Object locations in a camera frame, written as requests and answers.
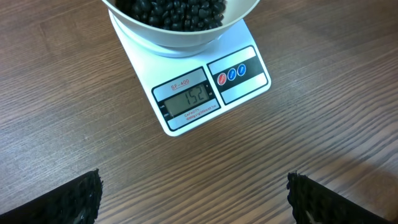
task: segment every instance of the digital display screen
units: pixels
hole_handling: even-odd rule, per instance
[[[187,109],[199,105],[209,99],[205,86],[198,85],[164,102],[171,116],[175,116]]]

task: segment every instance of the wooden table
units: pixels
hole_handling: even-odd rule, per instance
[[[398,213],[398,2],[263,0],[270,91],[164,134],[99,0],[0,2],[0,213],[99,168],[97,223],[293,223],[295,170]]]

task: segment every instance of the blue button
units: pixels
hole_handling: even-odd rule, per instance
[[[236,70],[235,68],[231,68],[228,72],[228,80],[233,81],[236,78]]]
[[[241,64],[238,67],[238,75],[239,76],[243,76],[246,73],[246,65],[245,64]]]

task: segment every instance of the white scale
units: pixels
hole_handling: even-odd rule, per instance
[[[218,40],[173,49],[137,36],[109,12],[117,35],[164,131],[179,136],[271,87],[243,20]]]

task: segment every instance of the wooden surface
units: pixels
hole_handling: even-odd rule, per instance
[[[166,136],[99,0],[0,2],[0,213],[99,168],[97,223],[293,223],[287,173],[398,215],[398,2],[263,0],[272,87]]]

